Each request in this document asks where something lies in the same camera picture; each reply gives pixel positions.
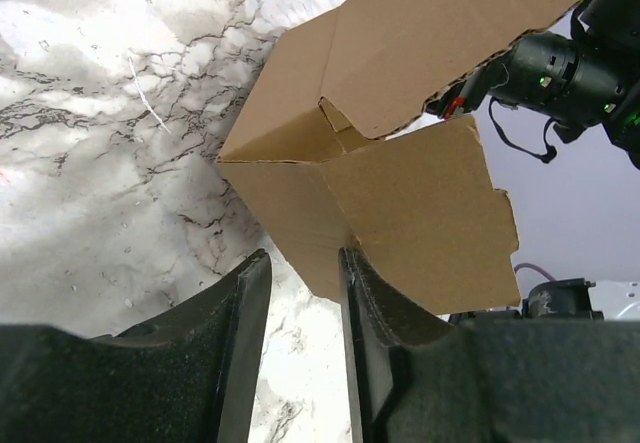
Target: white scratch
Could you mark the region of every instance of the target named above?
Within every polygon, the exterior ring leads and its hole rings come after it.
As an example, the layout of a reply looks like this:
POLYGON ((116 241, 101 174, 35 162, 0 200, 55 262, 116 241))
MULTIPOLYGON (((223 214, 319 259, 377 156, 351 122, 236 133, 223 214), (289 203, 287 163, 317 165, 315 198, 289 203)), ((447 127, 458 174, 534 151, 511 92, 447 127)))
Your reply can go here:
POLYGON ((149 101, 147 101, 147 97, 144 96, 144 93, 142 91, 142 88, 140 88, 140 82, 138 81, 138 75, 136 74, 136 70, 133 67, 133 60, 131 59, 131 57, 128 58, 129 61, 129 69, 131 70, 131 74, 133 75, 133 84, 136 85, 136 90, 138 90, 138 94, 140 95, 140 99, 142 100, 142 104, 147 108, 147 110, 149 110, 149 112, 153 115, 153 117, 158 120, 158 123, 160 123, 160 126, 162 128, 164 128, 164 130, 171 134, 171 130, 167 127, 167 125, 164 124, 164 121, 162 121, 162 118, 160 118, 158 116, 158 114, 153 111, 153 108, 151 108, 151 105, 149 104, 149 101))

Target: white marble table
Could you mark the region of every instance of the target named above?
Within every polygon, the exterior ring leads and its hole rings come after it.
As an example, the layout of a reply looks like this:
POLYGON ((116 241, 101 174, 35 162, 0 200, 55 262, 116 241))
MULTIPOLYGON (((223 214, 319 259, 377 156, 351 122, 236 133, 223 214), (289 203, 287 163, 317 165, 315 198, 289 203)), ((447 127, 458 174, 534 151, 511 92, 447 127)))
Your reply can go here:
POLYGON ((251 441, 350 441, 339 308, 212 164, 274 41, 342 1, 0 0, 0 321, 119 332, 266 246, 251 441))

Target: open cardboard box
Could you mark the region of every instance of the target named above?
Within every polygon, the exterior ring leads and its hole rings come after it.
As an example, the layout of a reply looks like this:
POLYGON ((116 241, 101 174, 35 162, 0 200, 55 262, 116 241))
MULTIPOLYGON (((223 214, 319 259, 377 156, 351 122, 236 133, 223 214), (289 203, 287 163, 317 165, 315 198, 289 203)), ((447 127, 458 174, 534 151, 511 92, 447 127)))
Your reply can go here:
POLYGON ((518 237, 472 117, 384 140, 579 0, 347 0, 284 34, 218 158, 314 294, 359 245, 427 310, 520 300, 518 237))

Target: white wall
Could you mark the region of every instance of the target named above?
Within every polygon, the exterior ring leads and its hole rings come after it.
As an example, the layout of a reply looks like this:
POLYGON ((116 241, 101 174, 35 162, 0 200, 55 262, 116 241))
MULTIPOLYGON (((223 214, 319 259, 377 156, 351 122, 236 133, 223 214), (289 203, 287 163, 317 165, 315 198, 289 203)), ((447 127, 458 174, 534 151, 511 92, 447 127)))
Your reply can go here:
MULTIPOLYGON (((568 35, 567 19, 553 30, 568 35)), ((500 141, 487 103, 475 116, 494 186, 511 196, 520 234, 514 265, 536 263, 556 278, 640 279, 640 170, 601 127, 570 145, 550 131, 559 154, 544 165, 500 141)), ((512 141, 544 152, 544 115, 499 105, 495 114, 512 141)), ((541 281, 529 270, 518 276, 525 293, 541 281)))

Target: brown cardboard box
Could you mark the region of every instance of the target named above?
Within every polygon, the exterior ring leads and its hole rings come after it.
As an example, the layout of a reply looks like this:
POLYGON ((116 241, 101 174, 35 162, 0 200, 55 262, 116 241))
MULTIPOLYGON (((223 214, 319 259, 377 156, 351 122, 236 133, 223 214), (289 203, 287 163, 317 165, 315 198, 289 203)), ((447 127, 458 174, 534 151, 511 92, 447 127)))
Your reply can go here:
POLYGON ((218 159, 318 296, 338 249, 434 313, 519 301, 508 197, 473 118, 381 140, 579 0, 348 0, 278 41, 218 159))

